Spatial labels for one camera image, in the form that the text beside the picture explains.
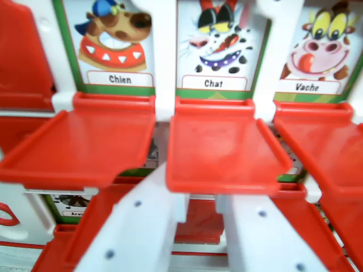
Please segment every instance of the cow eye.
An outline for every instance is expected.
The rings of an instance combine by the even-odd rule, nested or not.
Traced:
[[[329,25],[331,22],[331,14],[328,11],[321,12],[314,22],[311,33],[313,37],[317,40],[320,40],[328,31]]]
[[[337,40],[347,27],[348,17],[345,13],[340,13],[335,16],[331,22],[328,37],[330,40]]]

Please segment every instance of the red collar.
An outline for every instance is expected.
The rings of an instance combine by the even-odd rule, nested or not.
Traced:
[[[145,53],[140,43],[121,50],[107,50],[84,36],[80,50],[91,60],[112,68],[131,68],[145,62]]]

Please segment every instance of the blue cap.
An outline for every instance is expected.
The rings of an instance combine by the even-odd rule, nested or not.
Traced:
[[[96,0],[92,6],[92,12],[97,17],[111,13],[111,7],[117,5],[115,0]]]

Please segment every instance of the green border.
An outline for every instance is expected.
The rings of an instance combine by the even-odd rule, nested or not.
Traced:
[[[53,7],[61,30],[63,43],[67,52],[68,61],[73,73],[75,85],[78,91],[90,94],[109,94],[109,95],[138,95],[150,96],[155,95],[154,87],[123,87],[123,86],[106,86],[106,85],[90,85],[84,84],[81,72],[78,67],[76,53],[68,29],[66,14],[63,8],[62,0],[53,0]]]

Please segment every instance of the dog nose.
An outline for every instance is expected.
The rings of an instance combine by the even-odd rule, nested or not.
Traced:
[[[131,25],[136,28],[151,27],[151,17],[146,13],[136,13],[130,18]]]
[[[205,46],[208,43],[207,39],[204,40],[191,40],[190,45],[196,47],[196,48],[202,48],[203,46]]]

